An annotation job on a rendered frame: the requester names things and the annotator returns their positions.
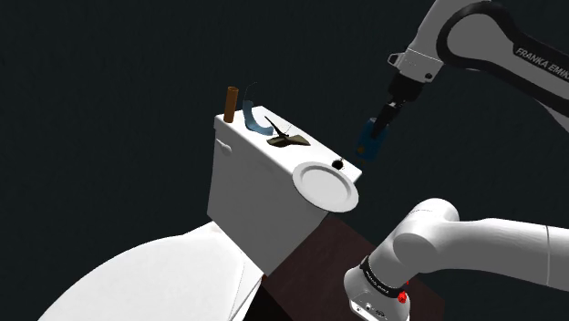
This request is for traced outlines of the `blue curved glass piece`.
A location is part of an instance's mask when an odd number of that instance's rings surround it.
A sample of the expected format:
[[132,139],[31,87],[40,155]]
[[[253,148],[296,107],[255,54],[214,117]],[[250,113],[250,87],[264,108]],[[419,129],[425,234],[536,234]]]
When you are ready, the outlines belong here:
[[243,104],[242,104],[242,112],[243,112],[243,119],[245,127],[256,133],[265,135],[265,136],[272,136],[274,133],[274,127],[268,126],[263,127],[261,126],[253,115],[253,96],[256,90],[256,82],[251,83],[245,89],[243,95]]

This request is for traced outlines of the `dark olive folded figure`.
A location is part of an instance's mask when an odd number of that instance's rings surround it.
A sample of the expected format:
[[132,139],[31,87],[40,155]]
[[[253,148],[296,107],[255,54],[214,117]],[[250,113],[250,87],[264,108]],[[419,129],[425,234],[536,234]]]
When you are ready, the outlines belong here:
[[301,135],[293,135],[290,136],[287,133],[282,132],[281,130],[279,130],[276,125],[269,120],[268,118],[266,118],[269,123],[272,125],[272,127],[274,128],[274,130],[277,133],[277,136],[274,138],[271,138],[269,140],[267,140],[267,143],[271,146],[275,146],[278,148],[283,148],[289,145],[300,145],[300,146],[310,146],[310,142],[308,140],[306,140],[304,137],[302,137]]

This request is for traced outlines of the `white plate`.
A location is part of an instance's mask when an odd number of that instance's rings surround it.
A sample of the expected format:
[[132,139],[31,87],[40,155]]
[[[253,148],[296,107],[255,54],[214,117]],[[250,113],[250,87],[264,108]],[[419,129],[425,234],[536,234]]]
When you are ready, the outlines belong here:
[[350,212],[357,207],[355,184],[334,167],[315,161],[297,165],[292,180],[298,193],[315,207],[327,212]]

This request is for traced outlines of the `brown cylinder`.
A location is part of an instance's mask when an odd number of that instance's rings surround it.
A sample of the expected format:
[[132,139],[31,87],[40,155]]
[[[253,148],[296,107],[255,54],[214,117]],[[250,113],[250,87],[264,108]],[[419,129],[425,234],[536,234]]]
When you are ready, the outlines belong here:
[[232,123],[236,109],[239,89],[237,87],[229,86],[226,91],[226,100],[223,113],[223,121]]

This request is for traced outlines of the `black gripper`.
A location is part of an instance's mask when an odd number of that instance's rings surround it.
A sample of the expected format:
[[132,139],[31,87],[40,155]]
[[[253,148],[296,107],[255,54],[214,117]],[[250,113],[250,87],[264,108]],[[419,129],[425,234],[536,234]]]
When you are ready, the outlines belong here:
[[390,100],[376,117],[370,137],[375,139],[399,114],[405,103],[413,102],[419,97],[423,87],[423,82],[397,73],[388,86]]

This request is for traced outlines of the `blue box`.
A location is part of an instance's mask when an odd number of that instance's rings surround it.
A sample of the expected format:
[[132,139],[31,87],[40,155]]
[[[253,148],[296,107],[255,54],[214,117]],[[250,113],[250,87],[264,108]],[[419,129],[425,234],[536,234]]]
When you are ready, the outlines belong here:
[[373,138],[372,131],[376,118],[370,118],[359,135],[356,147],[356,155],[364,161],[372,161],[378,154],[381,145],[388,134],[388,127],[385,127]]

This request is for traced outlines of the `white toilet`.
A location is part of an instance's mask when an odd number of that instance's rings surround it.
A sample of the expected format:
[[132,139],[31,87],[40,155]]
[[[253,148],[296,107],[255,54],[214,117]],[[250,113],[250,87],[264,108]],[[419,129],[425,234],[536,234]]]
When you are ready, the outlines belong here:
[[262,278],[330,213],[298,193],[294,168],[342,157],[314,138],[271,146],[242,111],[214,129],[209,221],[109,259],[38,321],[243,321]]

